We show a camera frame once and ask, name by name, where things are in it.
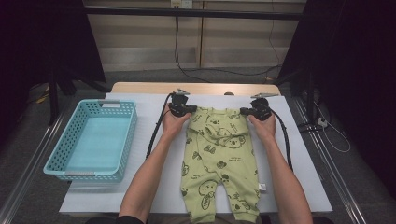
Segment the black curtain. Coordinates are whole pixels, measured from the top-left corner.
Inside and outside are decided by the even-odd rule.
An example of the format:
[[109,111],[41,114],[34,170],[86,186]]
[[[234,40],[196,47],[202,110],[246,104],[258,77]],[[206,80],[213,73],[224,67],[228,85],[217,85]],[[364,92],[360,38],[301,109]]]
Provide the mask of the black curtain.
[[[313,5],[307,1],[307,8]],[[330,23],[322,21],[322,29],[315,30],[317,23],[299,24],[283,76],[300,67],[314,68],[323,101],[396,198],[396,6],[385,0],[343,0],[338,6],[341,17],[334,13]],[[322,42],[309,42],[315,37]],[[306,88],[304,82],[306,77],[297,77],[293,89]]]
[[81,0],[0,2],[0,143],[26,107],[32,86],[54,79],[73,94],[73,79],[106,81],[87,15],[43,7],[84,7]]

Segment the hand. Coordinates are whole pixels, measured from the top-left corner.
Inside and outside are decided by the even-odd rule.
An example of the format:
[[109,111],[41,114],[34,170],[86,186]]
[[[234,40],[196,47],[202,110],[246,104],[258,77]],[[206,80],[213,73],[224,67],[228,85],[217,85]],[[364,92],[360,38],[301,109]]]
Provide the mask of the hand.
[[166,104],[163,111],[163,135],[165,134],[173,140],[180,133],[184,122],[190,117],[190,113],[181,118],[175,117],[169,110],[168,104]]
[[247,118],[254,125],[257,135],[264,143],[275,140],[276,121],[274,114],[264,121],[260,121],[252,115],[247,116]]

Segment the electrical cord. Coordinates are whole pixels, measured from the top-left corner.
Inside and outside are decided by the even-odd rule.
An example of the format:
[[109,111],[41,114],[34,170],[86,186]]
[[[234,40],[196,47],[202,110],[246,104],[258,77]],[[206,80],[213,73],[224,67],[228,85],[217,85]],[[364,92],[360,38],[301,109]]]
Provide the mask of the electrical cord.
[[[275,11],[275,9],[274,9],[274,0],[271,0],[271,7],[272,7],[272,10],[274,12]],[[268,36],[268,42],[270,42],[270,45],[271,45],[271,47],[272,47],[272,49],[273,49],[273,51],[275,53],[275,56],[277,58],[277,64],[279,64],[279,62],[280,62],[279,57],[277,56],[277,52],[276,52],[276,50],[274,48],[274,45],[273,45],[273,43],[271,41],[271,37],[272,37],[273,31],[274,31],[274,20],[272,20],[272,27],[271,27],[270,35]]]
[[230,73],[230,74],[234,74],[234,75],[238,75],[238,76],[244,76],[244,77],[254,77],[254,76],[260,76],[260,75],[265,75],[265,81],[267,81],[268,79],[268,73],[276,68],[282,67],[282,64],[279,63],[279,59],[277,57],[277,65],[269,67],[268,69],[266,69],[265,71],[259,72],[259,73],[252,73],[252,74],[246,74],[246,73],[238,73],[238,72],[233,72],[233,71],[228,71],[228,70],[223,70],[223,69],[218,69],[218,68],[182,68],[180,66],[180,61],[178,58],[178,29],[179,29],[179,25],[178,25],[178,17],[176,17],[176,43],[175,43],[175,62],[176,65],[178,67],[178,69],[186,76],[186,77],[190,77],[190,78],[195,78],[198,80],[201,80],[203,82],[208,82],[211,83],[211,81],[203,79],[203,78],[199,78],[199,77],[193,77],[188,75],[186,72],[195,72],[195,71],[216,71],[216,72],[224,72],[224,73]]
[[285,145],[286,145],[286,158],[288,161],[289,168],[293,171],[293,165],[291,163],[291,155],[290,155],[290,143],[289,143],[289,137],[288,137],[288,132],[286,131],[286,126],[285,123],[283,123],[283,120],[280,118],[280,116],[268,105],[260,104],[269,110],[275,115],[275,117],[279,120],[280,127],[282,128],[283,136],[285,137]]
[[158,121],[157,121],[157,123],[156,123],[156,125],[155,125],[154,132],[152,133],[151,139],[150,139],[149,144],[148,144],[148,152],[147,152],[147,155],[146,155],[146,159],[147,159],[147,158],[149,157],[149,155],[151,154],[152,145],[153,145],[153,143],[154,143],[155,137],[157,136],[157,132],[158,132],[158,130],[160,129],[161,123],[163,122],[163,116],[165,116],[165,114],[169,112],[169,110],[168,110],[168,111],[166,111],[166,113],[163,113],[163,111],[165,110],[166,103],[168,102],[169,97],[172,96],[173,94],[174,94],[173,92],[172,92],[172,93],[169,93],[169,94],[166,96],[165,102],[163,103],[163,109],[161,110],[160,117],[158,118]]
[[194,78],[194,79],[198,79],[200,81],[203,82],[207,82],[207,83],[211,83],[211,81],[200,78],[200,77],[192,77],[190,75],[188,75],[183,68],[181,68],[180,66],[180,61],[178,60],[178,17],[176,17],[176,43],[175,43],[175,61],[176,61],[176,65],[178,67],[178,69],[180,69],[180,71],[186,76],[186,77],[190,77],[190,78]]
[[332,143],[332,141],[329,139],[329,137],[327,136],[327,134],[326,134],[326,132],[325,132],[325,130],[324,130],[325,128],[322,126],[322,131],[323,131],[325,137],[327,138],[327,140],[329,141],[330,145],[332,145],[332,147],[333,147],[335,150],[339,151],[339,152],[348,152],[348,151],[350,151],[351,146],[350,146],[350,143],[349,143],[349,141],[347,140],[347,138],[346,138],[340,131],[338,131],[334,126],[332,126],[332,125],[330,124],[329,121],[327,121],[327,120],[324,118],[323,113],[321,112],[321,110],[320,110],[318,104],[315,103],[315,102],[314,102],[314,104],[315,104],[315,106],[317,107],[318,112],[320,113],[320,115],[322,116],[322,118],[327,122],[327,124],[328,124],[329,126],[331,126],[333,129],[335,129],[336,132],[338,132],[339,134],[341,134],[341,136],[343,136],[343,138],[346,140],[346,142],[347,142],[347,144],[348,144],[348,149],[347,149],[347,150],[342,150],[342,149],[336,147],[336,146]]
[[[307,96],[307,91],[306,90],[304,90],[302,93],[301,93],[301,99],[304,101],[304,102],[306,102],[307,103],[307,98],[308,98],[308,96]],[[321,96],[320,96],[320,92],[318,91],[318,89],[314,89],[314,102],[315,103],[317,103],[318,105],[320,105],[321,103],[322,103],[322,99],[321,99]],[[314,113],[314,115],[315,115],[315,117],[314,117],[314,120],[318,120],[318,118],[319,118],[319,112],[318,112],[318,109],[316,108],[316,107],[313,107],[313,109],[315,109],[315,113]],[[329,112],[329,121],[332,121],[332,116],[331,116],[331,114],[330,114],[330,111],[328,111]]]
[[320,125],[313,125],[309,122],[306,123],[301,123],[297,125],[297,128],[301,128],[306,126],[305,130],[300,130],[300,133],[310,133],[310,132],[317,132],[317,131],[323,131],[321,128],[322,126]]

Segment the black robotic gripper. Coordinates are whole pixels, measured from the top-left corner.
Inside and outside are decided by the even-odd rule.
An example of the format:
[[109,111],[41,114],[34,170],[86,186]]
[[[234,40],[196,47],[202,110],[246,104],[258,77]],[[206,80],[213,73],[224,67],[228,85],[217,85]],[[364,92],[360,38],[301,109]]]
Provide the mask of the black robotic gripper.
[[172,103],[169,103],[169,109],[175,117],[183,117],[187,113],[193,113],[197,110],[196,105],[186,105],[189,98],[185,95],[172,95]]
[[271,117],[271,109],[269,107],[268,101],[265,98],[258,98],[252,101],[251,106],[253,108],[242,107],[240,109],[241,115],[253,115],[258,120],[266,120]]

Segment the forearm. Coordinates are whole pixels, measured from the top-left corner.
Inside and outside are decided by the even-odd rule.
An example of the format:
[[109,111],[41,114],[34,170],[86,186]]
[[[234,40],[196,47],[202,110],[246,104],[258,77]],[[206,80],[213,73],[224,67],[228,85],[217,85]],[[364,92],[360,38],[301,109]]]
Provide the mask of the forearm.
[[262,142],[267,152],[281,223],[312,223],[303,188],[286,163],[276,140]]
[[134,175],[122,200],[119,216],[134,216],[146,222],[171,143],[171,138],[161,136],[157,146]]

